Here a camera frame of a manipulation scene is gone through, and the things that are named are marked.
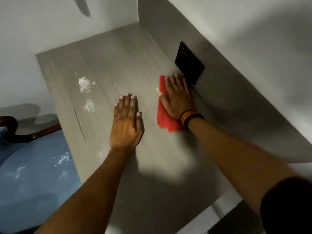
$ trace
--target red cloth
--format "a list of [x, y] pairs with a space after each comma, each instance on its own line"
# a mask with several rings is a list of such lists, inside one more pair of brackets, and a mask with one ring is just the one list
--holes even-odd
[[[159, 91], [169, 98], [169, 93], [165, 85], [165, 77], [159, 77]], [[164, 108], [160, 99], [158, 99], [157, 124], [160, 128], [167, 128], [169, 133], [172, 131], [186, 130], [179, 120], [172, 118]]]

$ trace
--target chair seat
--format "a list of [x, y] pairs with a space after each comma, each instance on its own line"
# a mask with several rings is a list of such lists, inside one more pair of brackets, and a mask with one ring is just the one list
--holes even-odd
[[2, 233], [42, 224], [81, 186], [62, 130], [25, 144], [2, 143], [0, 156], [7, 157], [0, 165]]

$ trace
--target black electrical outlet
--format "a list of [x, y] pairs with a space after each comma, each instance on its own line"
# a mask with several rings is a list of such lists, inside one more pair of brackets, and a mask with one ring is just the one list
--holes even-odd
[[181, 42], [177, 51], [175, 64], [183, 73], [186, 81], [189, 84], [196, 84], [201, 73], [205, 69], [204, 64], [195, 56], [191, 50]]

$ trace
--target forearm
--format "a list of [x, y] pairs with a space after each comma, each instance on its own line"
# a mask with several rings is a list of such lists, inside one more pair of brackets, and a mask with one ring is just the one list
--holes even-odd
[[283, 161], [248, 142], [226, 134], [204, 119], [191, 119], [189, 129], [257, 213], [260, 213], [261, 200], [270, 188], [285, 178], [297, 176]]
[[104, 233], [129, 151], [111, 150], [102, 165], [36, 233]]

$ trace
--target hand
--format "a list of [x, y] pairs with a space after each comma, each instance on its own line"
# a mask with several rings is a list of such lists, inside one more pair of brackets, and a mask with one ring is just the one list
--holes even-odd
[[141, 112], [135, 113], [135, 98], [130, 97], [130, 94], [120, 96], [115, 105], [111, 149], [133, 150], [143, 135]]
[[188, 90], [188, 85], [183, 78], [183, 83], [177, 75], [166, 76], [165, 78], [166, 89], [169, 93], [169, 101], [166, 95], [159, 93], [159, 98], [163, 106], [170, 116], [179, 120], [181, 114], [186, 110], [195, 110], [191, 93]]

